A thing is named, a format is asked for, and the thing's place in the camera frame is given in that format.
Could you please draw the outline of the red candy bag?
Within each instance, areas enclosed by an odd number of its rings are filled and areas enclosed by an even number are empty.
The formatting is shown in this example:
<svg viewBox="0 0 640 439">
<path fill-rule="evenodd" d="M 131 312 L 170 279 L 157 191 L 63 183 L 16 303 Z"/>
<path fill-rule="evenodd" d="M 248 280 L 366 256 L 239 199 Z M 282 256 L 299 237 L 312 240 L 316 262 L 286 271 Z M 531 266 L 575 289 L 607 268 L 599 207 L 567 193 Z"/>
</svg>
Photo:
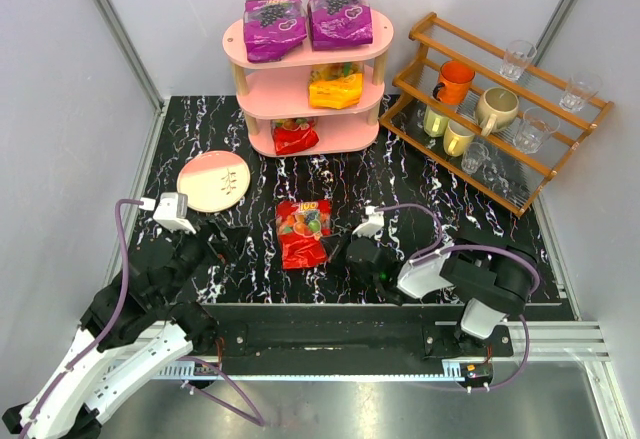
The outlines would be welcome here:
<svg viewBox="0 0 640 439">
<path fill-rule="evenodd" d="M 314 268 L 328 260 L 322 239 L 330 231 L 331 202 L 283 201 L 276 207 L 276 233 L 284 270 Z"/>
<path fill-rule="evenodd" d="M 316 117 L 298 117 L 273 121 L 271 136 L 277 156 L 306 151 L 319 142 Z"/>
</svg>

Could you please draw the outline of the orange candy bag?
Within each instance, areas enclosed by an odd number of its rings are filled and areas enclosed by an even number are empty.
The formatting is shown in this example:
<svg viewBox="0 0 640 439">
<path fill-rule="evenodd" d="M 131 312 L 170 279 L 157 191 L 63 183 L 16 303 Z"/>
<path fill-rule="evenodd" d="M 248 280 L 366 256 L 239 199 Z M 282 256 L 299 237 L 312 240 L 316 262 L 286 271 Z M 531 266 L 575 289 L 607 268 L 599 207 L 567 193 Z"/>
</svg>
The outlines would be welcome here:
<svg viewBox="0 0 640 439">
<path fill-rule="evenodd" d="M 364 84 L 362 62 L 338 62 L 313 65 L 308 94 L 312 108 L 341 110 L 357 105 Z"/>
</svg>

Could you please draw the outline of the purple candy bag back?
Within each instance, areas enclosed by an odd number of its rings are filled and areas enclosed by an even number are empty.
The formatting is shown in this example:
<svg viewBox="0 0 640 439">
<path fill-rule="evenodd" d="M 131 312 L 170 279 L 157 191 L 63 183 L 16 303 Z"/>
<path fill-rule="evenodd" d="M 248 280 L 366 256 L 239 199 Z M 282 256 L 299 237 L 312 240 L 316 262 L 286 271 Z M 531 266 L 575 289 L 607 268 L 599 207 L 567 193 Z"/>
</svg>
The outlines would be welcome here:
<svg viewBox="0 0 640 439">
<path fill-rule="evenodd" d="M 250 63 L 281 60 L 307 38 L 302 0 L 246 0 L 243 40 Z"/>
</svg>

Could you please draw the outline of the purple candy bag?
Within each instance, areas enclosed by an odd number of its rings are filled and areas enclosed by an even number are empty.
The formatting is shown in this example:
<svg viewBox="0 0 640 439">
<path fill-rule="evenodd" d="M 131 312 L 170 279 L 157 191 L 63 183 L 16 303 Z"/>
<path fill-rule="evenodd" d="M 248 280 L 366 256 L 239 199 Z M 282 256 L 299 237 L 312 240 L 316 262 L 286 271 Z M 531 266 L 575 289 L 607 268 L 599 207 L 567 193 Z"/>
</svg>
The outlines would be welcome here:
<svg viewBox="0 0 640 439">
<path fill-rule="evenodd" d="M 308 0 L 311 46 L 336 50 L 373 43 L 368 0 Z"/>
<path fill-rule="evenodd" d="M 302 0 L 246 0 L 243 40 L 250 63 L 281 60 L 307 38 Z"/>
</svg>

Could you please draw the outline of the purple candy bag front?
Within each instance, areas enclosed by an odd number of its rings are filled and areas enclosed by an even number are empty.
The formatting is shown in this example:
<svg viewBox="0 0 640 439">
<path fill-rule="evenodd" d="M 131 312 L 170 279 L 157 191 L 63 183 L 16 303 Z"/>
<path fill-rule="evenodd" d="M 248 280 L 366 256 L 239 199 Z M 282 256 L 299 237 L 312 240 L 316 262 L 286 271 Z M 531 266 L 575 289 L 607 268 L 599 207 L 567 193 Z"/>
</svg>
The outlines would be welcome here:
<svg viewBox="0 0 640 439">
<path fill-rule="evenodd" d="M 336 50 L 373 43 L 368 0 L 308 0 L 311 46 Z"/>
</svg>

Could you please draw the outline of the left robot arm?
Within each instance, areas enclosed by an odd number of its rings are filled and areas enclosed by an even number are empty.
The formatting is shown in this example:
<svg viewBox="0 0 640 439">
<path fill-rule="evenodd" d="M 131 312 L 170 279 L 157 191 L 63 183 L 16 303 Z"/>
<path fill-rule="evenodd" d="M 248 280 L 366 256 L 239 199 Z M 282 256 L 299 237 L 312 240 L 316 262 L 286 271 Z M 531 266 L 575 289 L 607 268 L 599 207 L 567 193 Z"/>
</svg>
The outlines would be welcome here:
<svg viewBox="0 0 640 439">
<path fill-rule="evenodd" d="M 96 438 L 112 413 L 157 372 L 217 352 L 217 321 L 178 295 L 201 266 L 237 261 L 248 230 L 205 223 L 175 232 L 151 268 L 124 266 L 95 296 L 43 389 L 2 420 L 20 438 Z"/>
</svg>

